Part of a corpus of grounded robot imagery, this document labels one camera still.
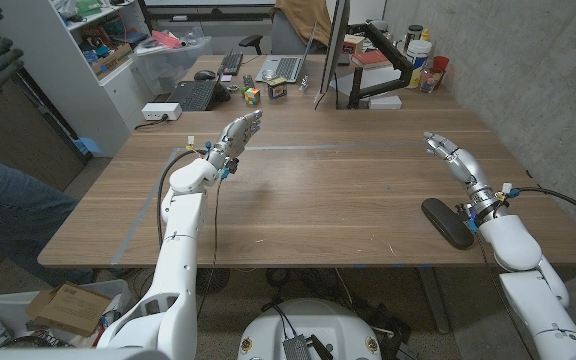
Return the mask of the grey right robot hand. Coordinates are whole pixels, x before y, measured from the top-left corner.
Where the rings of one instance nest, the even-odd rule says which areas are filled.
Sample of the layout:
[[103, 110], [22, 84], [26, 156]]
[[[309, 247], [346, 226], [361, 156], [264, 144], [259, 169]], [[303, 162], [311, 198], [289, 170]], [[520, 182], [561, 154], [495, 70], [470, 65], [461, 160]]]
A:
[[495, 196], [483, 167], [469, 151], [436, 133], [425, 132], [424, 138], [429, 152], [446, 163], [451, 176], [466, 191], [475, 214], [482, 222], [508, 214], [508, 205]]

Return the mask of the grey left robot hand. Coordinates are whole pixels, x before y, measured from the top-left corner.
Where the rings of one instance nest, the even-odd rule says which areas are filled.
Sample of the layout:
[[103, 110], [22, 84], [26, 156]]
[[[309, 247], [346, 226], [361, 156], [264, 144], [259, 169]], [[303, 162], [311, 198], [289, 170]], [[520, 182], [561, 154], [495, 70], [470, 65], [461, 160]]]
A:
[[245, 150], [245, 145], [251, 137], [260, 129], [262, 115], [263, 111], [257, 109], [229, 123], [205, 159], [216, 169], [221, 169], [229, 160], [237, 158]]

